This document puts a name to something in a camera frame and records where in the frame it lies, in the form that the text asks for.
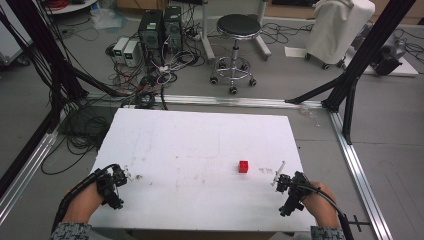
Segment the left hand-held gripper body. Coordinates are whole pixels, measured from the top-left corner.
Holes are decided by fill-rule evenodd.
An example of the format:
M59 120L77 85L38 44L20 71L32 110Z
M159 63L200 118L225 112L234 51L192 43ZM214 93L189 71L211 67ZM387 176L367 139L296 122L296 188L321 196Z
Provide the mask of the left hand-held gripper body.
M118 164L111 164L96 171L96 185L103 197L102 204L109 205L114 210L121 209L124 201L119 197L117 188L127 183L127 176Z

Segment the person's left hand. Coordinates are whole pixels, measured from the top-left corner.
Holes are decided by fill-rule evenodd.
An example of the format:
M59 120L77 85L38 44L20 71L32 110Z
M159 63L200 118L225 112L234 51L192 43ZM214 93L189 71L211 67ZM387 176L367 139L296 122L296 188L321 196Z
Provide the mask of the person's left hand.
M92 214L102 204L103 200L104 198L99 194L97 186L91 184L71 201L63 221L88 223Z

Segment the white paper sheet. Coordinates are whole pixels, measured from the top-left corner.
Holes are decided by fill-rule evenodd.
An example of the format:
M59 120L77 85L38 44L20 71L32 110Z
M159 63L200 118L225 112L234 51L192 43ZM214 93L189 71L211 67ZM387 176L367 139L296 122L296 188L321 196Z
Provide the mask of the white paper sheet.
M307 51L304 48L285 47L285 55L287 57L304 58Z

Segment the white power supply unit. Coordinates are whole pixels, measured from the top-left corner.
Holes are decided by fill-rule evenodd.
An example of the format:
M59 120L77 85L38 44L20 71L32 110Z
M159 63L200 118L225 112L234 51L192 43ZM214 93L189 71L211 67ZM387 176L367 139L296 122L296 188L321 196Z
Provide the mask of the white power supply unit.
M123 52L126 48L128 41L129 41L128 37L121 37L118 40L118 42L115 44L115 46L112 49L115 57L122 57L123 56Z
M128 67L135 67L140 59L138 43L135 40L130 40L124 50L124 58Z

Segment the large black computer tower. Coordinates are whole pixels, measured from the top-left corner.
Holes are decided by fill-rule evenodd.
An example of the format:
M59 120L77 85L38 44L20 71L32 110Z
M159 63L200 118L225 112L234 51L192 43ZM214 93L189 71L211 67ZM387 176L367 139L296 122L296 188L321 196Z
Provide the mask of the large black computer tower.
M138 27L138 35L146 66L161 65L161 51L164 42L163 11L146 10Z

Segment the black round wheeled stool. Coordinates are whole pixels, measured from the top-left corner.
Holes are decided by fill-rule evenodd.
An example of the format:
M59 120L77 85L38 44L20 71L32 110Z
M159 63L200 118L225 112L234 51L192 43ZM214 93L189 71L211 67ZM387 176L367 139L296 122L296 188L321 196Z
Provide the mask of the black round wheeled stool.
M239 41L251 40L258 37L261 32L260 23L247 15L225 15L217 21L217 31L224 37L234 40L232 55L220 57L214 64L209 82L217 84L220 79L229 81L229 93L235 95L238 90L235 81L249 79L249 85L255 86L256 79L251 72L250 63L239 56Z

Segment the white cloth covered cart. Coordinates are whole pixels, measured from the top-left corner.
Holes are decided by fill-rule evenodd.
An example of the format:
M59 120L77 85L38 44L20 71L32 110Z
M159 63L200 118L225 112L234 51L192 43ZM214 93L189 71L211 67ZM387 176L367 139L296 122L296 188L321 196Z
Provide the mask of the white cloth covered cart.
M305 59L315 57L324 70L339 64L374 12L375 4L370 0L319 0Z

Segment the slim black computer tower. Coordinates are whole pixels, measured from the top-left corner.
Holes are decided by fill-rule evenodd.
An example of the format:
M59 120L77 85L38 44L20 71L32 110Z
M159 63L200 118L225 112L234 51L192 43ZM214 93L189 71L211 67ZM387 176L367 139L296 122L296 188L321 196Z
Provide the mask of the slim black computer tower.
M167 6L164 11L165 36L170 54L176 54L183 49L181 14L180 6Z

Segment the black device on white board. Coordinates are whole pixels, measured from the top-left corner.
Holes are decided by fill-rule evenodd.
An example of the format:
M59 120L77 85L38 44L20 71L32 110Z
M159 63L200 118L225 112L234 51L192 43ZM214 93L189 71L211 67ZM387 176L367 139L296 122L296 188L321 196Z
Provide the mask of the black device on white board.
M400 58L406 53L406 42L391 34L372 59L370 66L381 76L392 73L401 65Z

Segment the clear plastic bag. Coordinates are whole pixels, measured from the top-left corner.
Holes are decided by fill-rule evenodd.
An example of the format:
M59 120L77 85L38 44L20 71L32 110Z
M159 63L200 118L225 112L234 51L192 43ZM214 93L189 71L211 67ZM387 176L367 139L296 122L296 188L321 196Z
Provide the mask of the clear plastic bag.
M125 26L126 19L113 9L92 9L90 11L93 26L97 30L120 29Z

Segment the white floor board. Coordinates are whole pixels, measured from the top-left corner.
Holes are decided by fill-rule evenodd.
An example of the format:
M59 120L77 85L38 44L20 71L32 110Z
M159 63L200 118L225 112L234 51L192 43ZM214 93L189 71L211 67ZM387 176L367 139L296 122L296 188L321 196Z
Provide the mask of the white floor board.
M416 77L419 75L418 71L404 57L400 58L400 63L401 65L394 69L390 76ZM377 76L377 72L371 66L368 66L364 73Z

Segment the round white table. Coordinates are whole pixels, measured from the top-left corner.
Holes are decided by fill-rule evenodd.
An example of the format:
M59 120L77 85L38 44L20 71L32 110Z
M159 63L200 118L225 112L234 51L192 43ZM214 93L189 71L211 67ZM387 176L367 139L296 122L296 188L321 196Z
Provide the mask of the round white table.
M91 7L97 2L98 0L47 0L44 9L48 14L65 14Z

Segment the long aluminium floor rail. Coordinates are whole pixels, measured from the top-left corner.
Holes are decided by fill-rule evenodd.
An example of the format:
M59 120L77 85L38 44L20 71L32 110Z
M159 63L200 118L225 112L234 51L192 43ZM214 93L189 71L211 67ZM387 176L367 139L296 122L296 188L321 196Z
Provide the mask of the long aluminium floor rail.
M319 101L304 101L300 104L288 103L280 99L259 99L239 97L213 97L213 96L188 96L164 95L156 96L156 102L165 101L174 105L204 105L221 107L266 108L266 109L322 109Z

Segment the black braced frame post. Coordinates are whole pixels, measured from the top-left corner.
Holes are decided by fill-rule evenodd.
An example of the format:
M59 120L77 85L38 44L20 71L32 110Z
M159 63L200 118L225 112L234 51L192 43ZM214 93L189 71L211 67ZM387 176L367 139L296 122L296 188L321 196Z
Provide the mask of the black braced frame post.
M371 63L371 60L377 55L383 44L388 40L389 36L401 23L416 1L390 0L363 44L357 50L351 63L340 76L303 95L286 100L286 103L298 105L314 96L331 90L330 95L321 102L321 106L331 113L337 113L340 104L345 102L341 133L345 141L351 145L351 124L357 83L365 69Z

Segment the white desk leg frame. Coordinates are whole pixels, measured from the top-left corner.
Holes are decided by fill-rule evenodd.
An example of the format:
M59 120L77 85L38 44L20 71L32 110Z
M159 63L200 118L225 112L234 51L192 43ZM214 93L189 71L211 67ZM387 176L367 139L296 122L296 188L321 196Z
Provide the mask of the white desk leg frame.
M263 23L263 19L265 16L265 10L267 7L268 0L259 0L258 14L257 20L260 24ZM201 26L202 29L200 31L200 39L204 47L204 51L207 58L207 63L213 63L215 61L215 54L213 52L212 46L208 39L208 0L201 0L202 3L202 21ZM269 57L272 55L268 46L265 44L264 40L261 36L257 36L255 38L257 45L260 47L260 50L264 56L264 60L267 61Z

